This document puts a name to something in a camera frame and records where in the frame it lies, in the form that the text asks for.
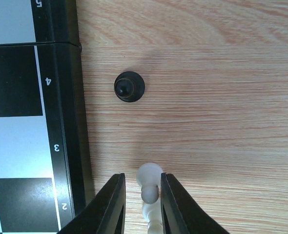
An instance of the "light wood tabletop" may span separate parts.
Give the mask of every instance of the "light wood tabletop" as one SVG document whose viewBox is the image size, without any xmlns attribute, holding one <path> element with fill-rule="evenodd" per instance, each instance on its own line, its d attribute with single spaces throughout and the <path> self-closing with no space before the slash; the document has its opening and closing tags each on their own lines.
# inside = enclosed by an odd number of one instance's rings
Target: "light wood tabletop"
<svg viewBox="0 0 288 234">
<path fill-rule="evenodd" d="M 156 162 L 231 234 L 288 234 L 288 0 L 77 8 L 96 192 L 125 173 L 125 233 L 147 233 L 135 176 Z M 113 89 L 127 70 L 134 103 Z"/>
</svg>

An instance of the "chessboard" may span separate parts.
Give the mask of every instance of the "chessboard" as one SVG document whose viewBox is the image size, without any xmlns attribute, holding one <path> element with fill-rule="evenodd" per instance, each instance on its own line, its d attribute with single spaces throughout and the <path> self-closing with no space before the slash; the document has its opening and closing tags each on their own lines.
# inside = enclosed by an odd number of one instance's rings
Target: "chessboard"
<svg viewBox="0 0 288 234">
<path fill-rule="evenodd" d="M 0 233 L 57 233 L 93 196 L 79 35 L 63 28 L 76 9 L 63 2 L 0 1 Z"/>
</svg>

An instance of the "black chess piece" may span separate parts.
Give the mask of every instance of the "black chess piece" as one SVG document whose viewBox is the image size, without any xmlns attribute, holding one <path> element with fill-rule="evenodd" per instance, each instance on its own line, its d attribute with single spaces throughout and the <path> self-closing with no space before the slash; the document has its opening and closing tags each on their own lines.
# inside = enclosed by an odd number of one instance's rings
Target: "black chess piece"
<svg viewBox="0 0 288 234">
<path fill-rule="evenodd" d="M 136 72 L 123 72 L 116 78 L 114 89 L 122 101 L 135 102 L 143 96 L 145 83 Z"/>
</svg>

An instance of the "white pawn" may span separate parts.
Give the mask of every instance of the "white pawn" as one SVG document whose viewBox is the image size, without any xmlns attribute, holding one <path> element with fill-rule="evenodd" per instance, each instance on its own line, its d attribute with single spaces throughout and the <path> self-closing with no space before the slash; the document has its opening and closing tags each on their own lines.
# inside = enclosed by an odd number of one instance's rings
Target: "white pawn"
<svg viewBox="0 0 288 234">
<path fill-rule="evenodd" d="M 159 196 L 160 180 L 163 170 L 156 163 L 143 164 L 136 175 L 136 181 L 142 187 L 141 197 L 147 204 L 153 204 Z"/>
<path fill-rule="evenodd" d="M 148 222 L 147 234 L 163 234 L 163 218 L 160 198 L 154 204 L 143 204 L 142 214 Z"/>
</svg>

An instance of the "white border line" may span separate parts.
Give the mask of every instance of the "white border line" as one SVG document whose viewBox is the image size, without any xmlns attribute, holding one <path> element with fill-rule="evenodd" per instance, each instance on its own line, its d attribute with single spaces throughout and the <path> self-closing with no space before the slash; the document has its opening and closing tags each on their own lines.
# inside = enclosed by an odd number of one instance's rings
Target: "white border line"
<svg viewBox="0 0 288 234">
<path fill-rule="evenodd" d="M 43 91 L 42 91 L 42 83 L 41 83 L 41 74 L 40 74 L 40 65 L 39 65 L 39 57 L 38 57 L 38 48 L 37 46 L 34 46 L 35 48 L 35 56 L 36 56 L 36 64 L 37 64 L 37 73 L 38 73 L 38 80 L 39 80 L 39 87 L 40 87 L 40 97 L 41 97 L 41 104 L 42 104 L 42 112 L 43 117 L 45 118 L 45 108 L 44 108 L 44 98 L 43 98 Z M 58 201 L 57 201 L 57 191 L 56 191 L 56 184 L 54 179 L 54 174 L 52 175 L 52 185 L 53 185 L 53 194 L 54 194 L 54 201 L 55 201 L 55 209 L 57 214 L 57 224 L 58 229 L 61 230 L 61 218 L 60 218 L 60 211 L 58 209 Z"/>
</svg>

